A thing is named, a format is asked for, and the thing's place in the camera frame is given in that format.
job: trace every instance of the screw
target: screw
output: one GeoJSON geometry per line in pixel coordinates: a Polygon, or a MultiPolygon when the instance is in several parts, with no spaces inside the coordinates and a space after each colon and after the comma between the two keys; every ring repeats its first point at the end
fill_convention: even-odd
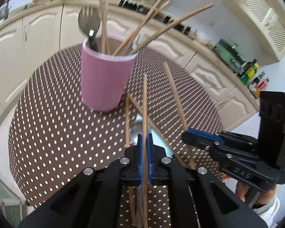
{"type": "Polygon", "coordinates": [[[207,172],[208,172],[208,170],[205,167],[199,167],[198,168],[198,173],[200,173],[201,175],[205,175],[207,172]]]}
{"type": "Polygon", "coordinates": [[[84,174],[85,174],[86,176],[92,175],[93,172],[94,172],[94,170],[93,170],[92,168],[90,168],[90,167],[84,169],[84,174]]]}
{"type": "Polygon", "coordinates": [[[130,160],[129,160],[128,158],[121,158],[121,159],[119,160],[119,162],[122,163],[122,164],[129,164],[129,163],[130,163],[130,160]]]}
{"type": "Polygon", "coordinates": [[[163,157],[161,159],[162,163],[164,164],[170,164],[171,163],[171,159],[169,157],[163,157]]]}

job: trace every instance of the finger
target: finger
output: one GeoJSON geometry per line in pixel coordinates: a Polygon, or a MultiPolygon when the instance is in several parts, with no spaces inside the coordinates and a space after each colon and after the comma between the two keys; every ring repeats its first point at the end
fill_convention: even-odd
{"type": "Polygon", "coordinates": [[[239,197],[243,202],[245,202],[246,197],[245,195],[248,192],[248,188],[245,186],[245,184],[238,181],[236,185],[236,195],[239,197]]]}

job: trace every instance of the polka dot tablecloth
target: polka dot tablecloth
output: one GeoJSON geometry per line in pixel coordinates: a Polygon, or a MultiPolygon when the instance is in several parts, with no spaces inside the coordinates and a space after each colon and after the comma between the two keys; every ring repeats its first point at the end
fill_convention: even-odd
{"type": "MultiPolygon", "coordinates": [[[[125,150],[125,96],[108,113],[95,112],[81,102],[81,47],[61,50],[43,63],[27,83],[9,131],[12,175],[33,207],[38,207],[85,167],[96,170],[123,157],[125,150]]],[[[148,115],[167,142],[188,163],[196,163],[222,178],[207,152],[181,141],[182,126],[169,81],[166,61],[178,89],[189,127],[216,133],[223,130],[219,115],[203,87],[163,54],[144,48],[132,69],[125,92],[142,105],[143,75],[148,76],[148,115]]],[[[130,105],[130,120],[138,115],[130,105]]],[[[129,201],[123,188],[119,226],[131,226],[129,201]]],[[[149,227],[169,227],[166,186],[149,186],[149,227]]]]}

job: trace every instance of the pink cup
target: pink cup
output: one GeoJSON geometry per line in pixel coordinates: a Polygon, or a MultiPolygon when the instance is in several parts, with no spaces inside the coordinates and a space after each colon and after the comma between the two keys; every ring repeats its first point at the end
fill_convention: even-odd
{"type": "MultiPolygon", "coordinates": [[[[108,38],[111,53],[124,41],[119,35],[108,35],[108,38]]],[[[86,38],[81,53],[82,102],[100,112],[117,107],[136,57],[137,54],[111,56],[95,52],[87,46],[86,38]]]]}

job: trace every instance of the sleeve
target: sleeve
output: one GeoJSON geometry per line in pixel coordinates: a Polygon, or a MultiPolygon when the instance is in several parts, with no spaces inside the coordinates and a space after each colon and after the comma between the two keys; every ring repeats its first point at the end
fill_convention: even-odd
{"type": "Polygon", "coordinates": [[[266,222],[268,227],[271,227],[273,218],[277,214],[279,207],[280,201],[277,196],[275,196],[270,203],[253,210],[266,222]]]}

